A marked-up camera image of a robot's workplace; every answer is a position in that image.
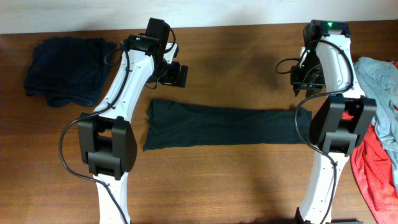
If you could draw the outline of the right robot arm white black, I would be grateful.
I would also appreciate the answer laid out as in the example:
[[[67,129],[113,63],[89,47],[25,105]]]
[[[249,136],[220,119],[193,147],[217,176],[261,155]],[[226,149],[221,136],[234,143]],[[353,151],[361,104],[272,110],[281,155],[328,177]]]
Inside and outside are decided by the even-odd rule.
[[[298,63],[290,69],[294,92],[308,92],[304,103],[326,98],[312,118],[304,141],[315,153],[295,223],[331,222],[341,172],[376,114],[376,101],[366,97],[356,78],[350,37],[345,22],[312,20],[303,29],[304,46]]]

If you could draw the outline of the black Nike t-shirt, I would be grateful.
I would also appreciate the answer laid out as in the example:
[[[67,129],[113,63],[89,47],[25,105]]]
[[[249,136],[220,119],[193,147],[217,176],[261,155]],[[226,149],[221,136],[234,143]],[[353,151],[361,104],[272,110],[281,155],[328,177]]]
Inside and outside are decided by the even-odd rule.
[[[312,112],[220,108],[154,99],[143,150],[240,144],[300,144]]]

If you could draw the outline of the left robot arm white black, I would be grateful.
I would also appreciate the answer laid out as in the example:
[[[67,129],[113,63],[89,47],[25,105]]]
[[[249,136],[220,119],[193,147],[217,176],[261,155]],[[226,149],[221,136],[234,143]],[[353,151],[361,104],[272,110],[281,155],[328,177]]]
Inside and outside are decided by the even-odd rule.
[[[143,34],[131,34],[121,44],[119,70],[93,114],[77,122],[81,158],[96,182],[100,223],[130,223],[127,179],[137,157],[131,121],[147,83],[184,87],[188,68],[174,61],[178,44],[169,42],[172,28],[149,19]]]

